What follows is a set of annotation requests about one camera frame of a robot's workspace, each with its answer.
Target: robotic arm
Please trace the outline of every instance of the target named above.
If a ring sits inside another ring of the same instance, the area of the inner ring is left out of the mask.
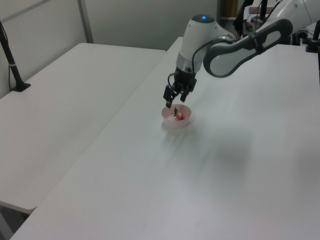
[[[194,16],[186,27],[175,72],[168,77],[163,95],[166,106],[170,108],[179,94],[180,100],[185,101],[194,90],[195,76],[202,62],[210,75],[227,77],[244,62],[285,42],[289,36],[318,20],[318,0],[283,0],[261,28],[236,41],[235,36],[212,17]],[[170,83],[171,76],[174,76],[173,84]]]

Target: pink bowl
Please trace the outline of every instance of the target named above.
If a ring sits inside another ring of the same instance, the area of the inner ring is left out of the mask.
[[[184,117],[183,120],[177,120],[174,116],[174,109],[178,109],[178,112],[182,114]],[[163,122],[166,126],[173,129],[180,129],[188,125],[190,116],[191,116],[191,109],[183,104],[172,104],[171,108],[165,107],[162,109],[162,118]]]

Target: red object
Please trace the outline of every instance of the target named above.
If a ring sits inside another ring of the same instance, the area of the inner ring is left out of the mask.
[[[177,119],[177,120],[183,120],[183,119],[185,119],[185,117],[181,114],[181,112],[178,112],[176,115],[175,115],[175,118]]]

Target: black stand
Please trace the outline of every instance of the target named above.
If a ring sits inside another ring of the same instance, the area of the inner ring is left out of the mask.
[[[0,42],[1,42],[4,54],[6,56],[6,59],[8,60],[9,66],[11,68],[12,74],[13,74],[15,82],[16,82],[16,85],[12,89],[12,91],[22,92],[25,89],[27,89],[28,87],[30,87],[31,85],[29,83],[25,83],[21,79],[16,62],[15,62],[14,57],[12,56],[11,50],[9,48],[8,39],[6,38],[4,27],[1,23],[1,21],[0,21]]]
[[[305,48],[305,51],[308,53],[320,53],[319,52],[319,33],[320,33],[320,21],[316,22],[314,33],[312,39],[308,38],[308,45]]]

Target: white table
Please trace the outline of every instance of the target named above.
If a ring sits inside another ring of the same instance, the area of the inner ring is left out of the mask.
[[[319,239],[317,55],[279,45],[227,78],[202,68],[191,123],[170,129],[162,96],[181,44],[12,240]]]
[[[31,213],[164,54],[82,43],[0,99],[0,205]]]

